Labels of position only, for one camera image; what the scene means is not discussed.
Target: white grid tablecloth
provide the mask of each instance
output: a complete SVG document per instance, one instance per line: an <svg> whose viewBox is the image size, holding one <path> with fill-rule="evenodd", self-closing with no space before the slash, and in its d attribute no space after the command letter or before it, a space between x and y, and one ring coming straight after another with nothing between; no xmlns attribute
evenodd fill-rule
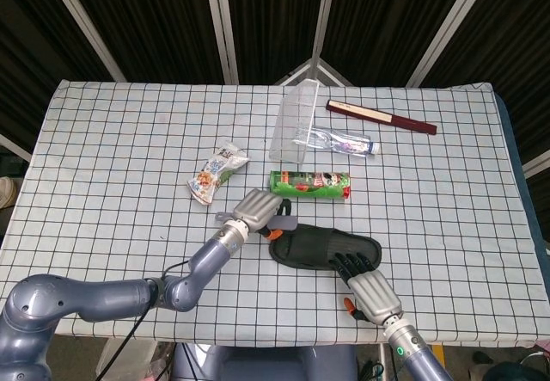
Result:
<svg viewBox="0 0 550 381"><path fill-rule="evenodd" d="M78 280L160 276L193 255L271 169L278 105L290 88L62 82L52 98L0 254L0 293L35 273ZM330 114L328 98L437 125L437 135ZM550 338L550 306L510 166L491 86L320 88L315 124L382 142L362 159L310 151L304 171L349 172L347 201L293 200L305 224L374 237L380 269L427 341L521 343ZM251 162L210 207L193 177L225 139ZM382 341L345 311L332 272L278 265L249 242L187 313L152 310L137 336L241 346ZM58 332L124 336L133 320Z"/></svg>

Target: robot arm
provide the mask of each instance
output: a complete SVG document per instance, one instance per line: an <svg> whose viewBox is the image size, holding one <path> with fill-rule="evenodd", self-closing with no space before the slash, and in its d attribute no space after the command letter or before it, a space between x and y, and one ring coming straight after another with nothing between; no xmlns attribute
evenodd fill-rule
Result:
<svg viewBox="0 0 550 381"><path fill-rule="evenodd" d="M80 282L42 274L22 280L0 316L0 380L50 381L46 351L59 320L71 313L99 322L141 316L153 307L194 308L205 286L245 243L248 233L265 229L282 201L268 192L250 192L233 218L189 260L185 278Z"/></svg>
<svg viewBox="0 0 550 381"><path fill-rule="evenodd" d="M394 289L366 257L337 254L332 264L353 291L364 319L384 328L390 347L415 380L452 381L419 332L403 318Z"/></svg>

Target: clear plastic container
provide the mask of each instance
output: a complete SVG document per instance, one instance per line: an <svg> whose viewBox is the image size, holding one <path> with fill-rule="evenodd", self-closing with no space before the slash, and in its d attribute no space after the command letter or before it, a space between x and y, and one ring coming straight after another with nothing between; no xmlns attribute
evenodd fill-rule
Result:
<svg viewBox="0 0 550 381"><path fill-rule="evenodd" d="M100 375L122 341L122 338L110 338L107 341L95 368L95 375ZM156 344L157 341L152 340L130 340L103 377L103 381L142 381L149 371Z"/></svg>
<svg viewBox="0 0 550 381"><path fill-rule="evenodd" d="M283 97L269 150L273 161L302 163L308 149L319 82L303 80Z"/></svg>

